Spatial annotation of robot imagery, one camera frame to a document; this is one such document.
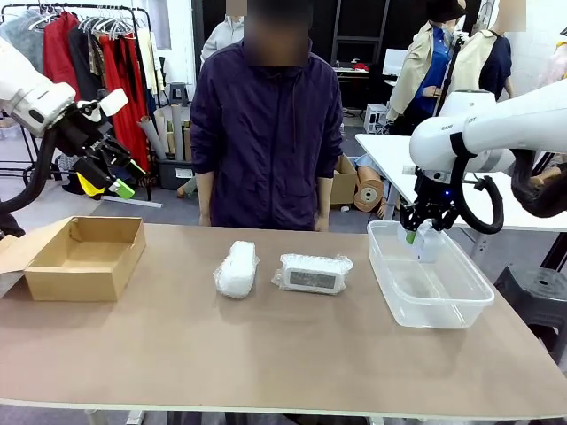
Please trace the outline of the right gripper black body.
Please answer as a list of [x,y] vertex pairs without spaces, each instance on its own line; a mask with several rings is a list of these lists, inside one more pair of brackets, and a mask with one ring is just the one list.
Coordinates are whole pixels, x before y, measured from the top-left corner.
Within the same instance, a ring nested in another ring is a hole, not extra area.
[[437,182],[422,170],[416,171],[415,203],[421,207],[440,206],[449,207],[453,201],[453,193],[448,183]]

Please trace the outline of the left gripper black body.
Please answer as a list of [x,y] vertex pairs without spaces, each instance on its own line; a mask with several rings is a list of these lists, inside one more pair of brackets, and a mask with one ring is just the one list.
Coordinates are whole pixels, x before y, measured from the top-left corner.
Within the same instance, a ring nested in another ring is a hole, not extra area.
[[61,117],[61,151],[67,156],[94,158],[107,124],[100,108],[66,108]]

